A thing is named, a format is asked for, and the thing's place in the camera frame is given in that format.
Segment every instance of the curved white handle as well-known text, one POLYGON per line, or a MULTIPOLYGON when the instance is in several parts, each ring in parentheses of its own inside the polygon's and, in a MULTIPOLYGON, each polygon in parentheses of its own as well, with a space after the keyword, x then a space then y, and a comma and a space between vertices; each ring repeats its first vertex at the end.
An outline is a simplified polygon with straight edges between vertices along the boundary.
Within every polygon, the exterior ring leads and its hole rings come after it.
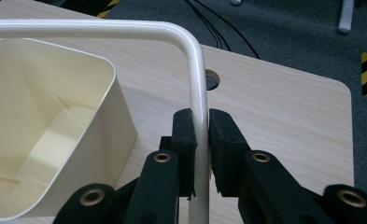
POLYGON ((159 21, 0 20, 0 38, 92 37, 150 39, 172 43, 185 54, 190 67, 190 96, 198 147, 195 154, 196 198, 191 199, 190 222, 208 223, 209 164, 204 56, 195 37, 180 26, 159 21))

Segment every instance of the screw hole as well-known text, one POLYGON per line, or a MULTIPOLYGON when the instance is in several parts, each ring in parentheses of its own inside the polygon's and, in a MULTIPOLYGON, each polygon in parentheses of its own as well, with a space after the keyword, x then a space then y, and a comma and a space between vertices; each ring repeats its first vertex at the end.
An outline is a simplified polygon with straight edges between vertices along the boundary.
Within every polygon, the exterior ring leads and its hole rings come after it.
POLYGON ((263 154, 263 153, 260 153, 260 152, 256 152, 252 155, 252 158, 255 160, 255 161, 259 161, 259 162, 268 162, 270 160, 270 157, 263 154))
POLYGON ((80 203, 84 206, 92 206, 101 202, 105 198, 105 192, 102 189, 89 189, 81 195, 80 203))
POLYGON ((206 77, 206 89, 208 91, 214 90, 220 84, 219 75, 212 70, 205 69, 205 77, 206 77))
POLYGON ((157 162, 166 162, 171 160, 171 156, 166 153, 160 153, 154 156, 154 160, 157 162))
POLYGON ((340 189, 337 191, 337 195, 341 201, 354 207, 365 207, 367 205, 366 200, 361 197, 357 192, 340 189))

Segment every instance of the gray carpet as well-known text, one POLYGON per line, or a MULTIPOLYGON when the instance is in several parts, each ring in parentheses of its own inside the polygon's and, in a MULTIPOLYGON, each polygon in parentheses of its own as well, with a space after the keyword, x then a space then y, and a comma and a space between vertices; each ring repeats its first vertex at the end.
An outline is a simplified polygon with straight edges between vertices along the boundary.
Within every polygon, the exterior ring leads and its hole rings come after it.
MULTIPOLYGON (((262 60, 337 79, 349 87, 355 185, 367 191, 367 97, 361 95, 360 86, 360 54, 367 51, 367 0, 354 9, 349 35, 337 33, 342 0, 243 0, 239 7, 231 6, 229 0, 201 1, 232 23, 262 60)), ((231 27, 193 4, 217 27, 233 52, 254 57, 231 27)), ((170 21, 188 29, 201 44, 216 46, 184 0, 120 0, 106 19, 170 21)))

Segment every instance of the white plastic bin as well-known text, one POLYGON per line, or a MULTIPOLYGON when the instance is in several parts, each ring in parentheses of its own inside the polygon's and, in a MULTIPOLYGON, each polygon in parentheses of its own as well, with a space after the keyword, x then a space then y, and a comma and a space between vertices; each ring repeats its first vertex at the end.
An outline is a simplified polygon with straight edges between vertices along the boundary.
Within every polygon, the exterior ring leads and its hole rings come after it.
POLYGON ((53 216, 85 185, 115 186, 135 138, 111 62, 0 40, 0 220, 53 216))

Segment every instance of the black cable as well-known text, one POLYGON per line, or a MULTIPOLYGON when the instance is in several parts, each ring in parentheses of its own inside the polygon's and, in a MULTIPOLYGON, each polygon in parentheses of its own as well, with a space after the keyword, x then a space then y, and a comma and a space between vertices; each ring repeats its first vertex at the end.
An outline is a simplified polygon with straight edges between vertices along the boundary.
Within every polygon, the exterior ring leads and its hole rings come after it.
POLYGON ((214 15, 216 15, 217 17, 219 17, 219 19, 221 19, 222 21, 226 22, 230 27, 232 27, 238 34, 239 36, 241 36, 241 38, 245 41, 245 43, 247 43, 247 45, 250 47, 250 49, 252 50, 252 52, 255 54, 257 59, 260 59, 259 54, 257 53, 257 51, 253 48, 253 46, 249 43, 249 41, 247 41, 247 39, 241 34, 241 32, 239 32, 239 30, 233 26, 231 23, 229 23, 228 21, 226 21, 223 17, 221 17, 217 12, 215 12, 214 10, 212 10, 210 7, 206 6, 205 4, 201 3, 199 0, 194 0, 196 3, 198 3, 200 6, 206 8, 208 11, 212 12, 214 15))
POLYGON ((200 10, 198 10, 198 8, 196 8, 191 2, 190 0, 185 0, 185 2, 191 7, 191 9, 194 11, 194 13, 205 23, 205 26, 207 26, 207 28, 211 29, 215 34, 217 39, 224 43, 224 45, 226 46, 228 51, 231 51, 231 48, 229 46, 229 44, 227 43, 226 39, 224 38, 224 36, 218 31, 218 29, 215 28, 215 26, 201 13, 200 10))

